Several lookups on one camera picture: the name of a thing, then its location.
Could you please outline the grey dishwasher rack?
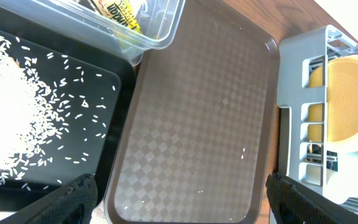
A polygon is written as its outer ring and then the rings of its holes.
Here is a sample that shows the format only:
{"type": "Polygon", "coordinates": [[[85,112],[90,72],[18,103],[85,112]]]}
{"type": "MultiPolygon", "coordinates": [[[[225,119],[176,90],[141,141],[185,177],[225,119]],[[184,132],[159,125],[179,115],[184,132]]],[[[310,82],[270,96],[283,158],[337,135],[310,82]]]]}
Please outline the grey dishwasher rack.
{"type": "MultiPolygon", "coordinates": [[[[325,148],[328,63],[358,55],[358,44],[329,25],[281,41],[279,51],[277,105],[282,109],[282,124],[278,170],[320,194],[326,185],[326,169],[337,170],[338,155],[347,154],[325,148]]],[[[358,214],[358,197],[337,205],[358,214]]]]}

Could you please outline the yellow plate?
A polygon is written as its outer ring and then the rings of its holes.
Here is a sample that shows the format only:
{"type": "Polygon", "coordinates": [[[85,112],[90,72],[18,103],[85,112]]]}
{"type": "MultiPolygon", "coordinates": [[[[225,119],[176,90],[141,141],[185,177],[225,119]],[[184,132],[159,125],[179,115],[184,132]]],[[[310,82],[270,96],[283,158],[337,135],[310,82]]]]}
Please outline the yellow plate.
{"type": "Polygon", "coordinates": [[[336,153],[358,151],[358,55],[329,61],[327,93],[325,148],[336,153]]]}

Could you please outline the cream white cup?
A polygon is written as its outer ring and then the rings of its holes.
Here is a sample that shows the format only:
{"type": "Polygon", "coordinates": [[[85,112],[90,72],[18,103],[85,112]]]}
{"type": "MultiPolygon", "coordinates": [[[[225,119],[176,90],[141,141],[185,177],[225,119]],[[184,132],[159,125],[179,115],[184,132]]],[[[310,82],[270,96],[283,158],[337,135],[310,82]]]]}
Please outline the cream white cup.
{"type": "Polygon", "coordinates": [[[326,185],[320,193],[326,199],[342,204],[358,197],[358,152],[338,155],[337,170],[326,169],[326,185]]]}

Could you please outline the pile of rice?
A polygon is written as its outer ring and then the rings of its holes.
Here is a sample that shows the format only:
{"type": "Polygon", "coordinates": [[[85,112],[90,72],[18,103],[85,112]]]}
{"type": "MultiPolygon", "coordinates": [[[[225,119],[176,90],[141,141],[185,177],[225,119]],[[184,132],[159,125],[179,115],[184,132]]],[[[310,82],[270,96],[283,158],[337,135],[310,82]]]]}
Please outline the pile of rice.
{"type": "Polygon", "coordinates": [[[0,188],[95,173],[120,87],[109,71],[0,31],[0,188]]]}

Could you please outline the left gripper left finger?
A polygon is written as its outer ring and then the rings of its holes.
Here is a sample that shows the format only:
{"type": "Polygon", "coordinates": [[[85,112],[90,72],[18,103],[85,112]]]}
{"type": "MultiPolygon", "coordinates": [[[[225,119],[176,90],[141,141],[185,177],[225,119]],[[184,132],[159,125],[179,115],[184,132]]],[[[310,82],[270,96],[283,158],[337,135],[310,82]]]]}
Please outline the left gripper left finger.
{"type": "Polygon", "coordinates": [[[97,199],[94,175],[83,174],[0,220],[0,224],[90,224],[97,199]]]}

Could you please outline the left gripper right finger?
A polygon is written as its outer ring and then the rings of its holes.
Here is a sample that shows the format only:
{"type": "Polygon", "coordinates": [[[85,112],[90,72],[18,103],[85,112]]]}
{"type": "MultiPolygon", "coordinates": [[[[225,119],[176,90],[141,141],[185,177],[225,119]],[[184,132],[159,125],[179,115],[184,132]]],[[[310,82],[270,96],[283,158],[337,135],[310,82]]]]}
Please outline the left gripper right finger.
{"type": "Polygon", "coordinates": [[[286,175],[274,172],[265,184],[277,223],[358,224],[358,214],[324,198],[286,175]]]}

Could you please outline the green orange snack wrapper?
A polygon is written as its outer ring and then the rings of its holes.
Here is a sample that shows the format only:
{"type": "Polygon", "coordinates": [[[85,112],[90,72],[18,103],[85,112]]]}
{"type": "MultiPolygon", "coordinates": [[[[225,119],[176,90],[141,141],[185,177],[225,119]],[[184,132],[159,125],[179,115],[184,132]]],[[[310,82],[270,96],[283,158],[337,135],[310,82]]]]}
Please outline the green orange snack wrapper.
{"type": "Polygon", "coordinates": [[[91,0],[96,9],[108,19],[137,33],[142,33],[128,0],[91,0]]]}

